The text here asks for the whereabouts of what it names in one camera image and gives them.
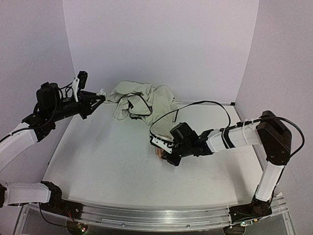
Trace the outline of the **white nail polish bottle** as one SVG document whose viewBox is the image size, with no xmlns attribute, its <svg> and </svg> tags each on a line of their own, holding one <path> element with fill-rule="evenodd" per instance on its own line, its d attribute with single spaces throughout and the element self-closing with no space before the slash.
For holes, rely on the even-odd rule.
<svg viewBox="0 0 313 235">
<path fill-rule="evenodd" d="M 106 96 L 107 93 L 104 91 L 104 89 L 100 89 L 100 91 L 98 91 L 98 92 L 96 93 L 96 95 L 97 95 L 97 96 Z"/>
</svg>

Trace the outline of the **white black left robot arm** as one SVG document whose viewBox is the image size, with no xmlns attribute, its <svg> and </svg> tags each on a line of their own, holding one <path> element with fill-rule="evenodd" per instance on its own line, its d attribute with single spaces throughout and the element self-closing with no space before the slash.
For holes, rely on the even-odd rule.
<svg viewBox="0 0 313 235">
<path fill-rule="evenodd" d="M 104 91 L 92 93 L 81 88 L 81 85 L 74 85 L 72 97 L 63 97 L 57 83 L 46 82 L 41 85 L 36 92 L 34 111 L 0 141 L 1 170 L 27 148 L 46 138 L 56 128 L 56 122 L 74 115 L 86 119 L 106 100 Z M 28 203 L 46 203 L 56 214 L 66 210 L 62 191 L 51 182 L 25 184 L 1 181 L 2 207 Z"/>
</svg>

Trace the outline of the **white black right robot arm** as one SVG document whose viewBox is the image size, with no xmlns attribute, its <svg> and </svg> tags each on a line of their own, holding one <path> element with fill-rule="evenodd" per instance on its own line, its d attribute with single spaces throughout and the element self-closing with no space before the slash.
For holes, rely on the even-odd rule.
<svg viewBox="0 0 313 235">
<path fill-rule="evenodd" d="M 170 133 L 174 143 L 161 158 L 178 166 L 183 157 L 209 156 L 243 146 L 261 145 L 266 153 L 266 167 L 254 194 L 256 202 L 269 202 L 283 169 L 291 158 L 291 131 L 271 111 L 264 111 L 260 120 L 238 122 L 221 129 L 210 129 L 198 135 L 186 123 Z"/>
</svg>

